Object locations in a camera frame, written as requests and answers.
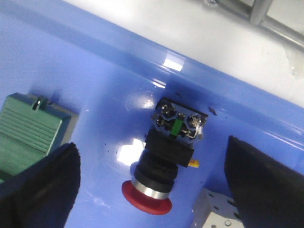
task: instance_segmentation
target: metal rail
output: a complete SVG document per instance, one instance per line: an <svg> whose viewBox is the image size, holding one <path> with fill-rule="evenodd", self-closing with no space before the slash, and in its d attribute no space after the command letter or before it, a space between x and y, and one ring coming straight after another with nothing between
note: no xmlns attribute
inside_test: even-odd
<svg viewBox="0 0 304 228"><path fill-rule="evenodd" d="M278 35L295 45L299 50L304 51L304 36L301 33L267 16L272 0L255 0L252 7L239 0L217 0L217 3L237 16Z"/></svg>

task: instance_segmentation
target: blue panel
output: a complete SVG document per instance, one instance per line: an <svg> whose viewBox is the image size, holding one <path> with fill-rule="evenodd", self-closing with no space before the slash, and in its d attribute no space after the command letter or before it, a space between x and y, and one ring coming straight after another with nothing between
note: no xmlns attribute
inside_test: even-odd
<svg viewBox="0 0 304 228"><path fill-rule="evenodd" d="M1 1L0 53L1 106L9 94L33 93L79 113L72 141L81 188L67 228L188 227L203 186L230 195L223 163L231 134L304 174L302 108L67 3ZM163 96L218 115L196 145L200 167L179 168L173 209L160 217L131 206L121 184Z"/></svg>

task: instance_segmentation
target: metal screw head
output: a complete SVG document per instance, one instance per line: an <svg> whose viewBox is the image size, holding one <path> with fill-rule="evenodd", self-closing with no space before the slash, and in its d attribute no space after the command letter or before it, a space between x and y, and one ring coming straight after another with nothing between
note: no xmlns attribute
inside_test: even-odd
<svg viewBox="0 0 304 228"><path fill-rule="evenodd" d="M204 0L204 3L210 7L217 7L218 3L216 0Z"/></svg>
<svg viewBox="0 0 304 228"><path fill-rule="evenodd" d="M231 224L232 224L232 223L231 223L231 221L230 221L230 220L226 220L226 221L225 221L225 226L226 226L226 227L230 227L230 226L231 226Z"/></svg>

